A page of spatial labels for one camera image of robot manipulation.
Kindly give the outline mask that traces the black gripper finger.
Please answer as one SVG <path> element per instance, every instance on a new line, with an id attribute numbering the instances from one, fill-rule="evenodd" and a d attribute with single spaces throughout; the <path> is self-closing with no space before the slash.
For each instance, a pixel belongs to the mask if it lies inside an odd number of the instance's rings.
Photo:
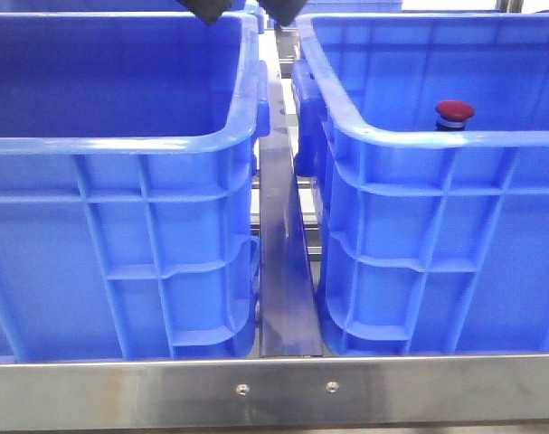
<path id="1" fill-rule="evenodd" d="M 299 15 L 307 0 L 259 0 L 259 5 L 280 26 L 289 26 Z"/>
<path id="2" fill-rule="evenodd" d="M 231 6 L 231 0 L 185 0 L 185 8 L 208 25 L 214 24 Z"/>

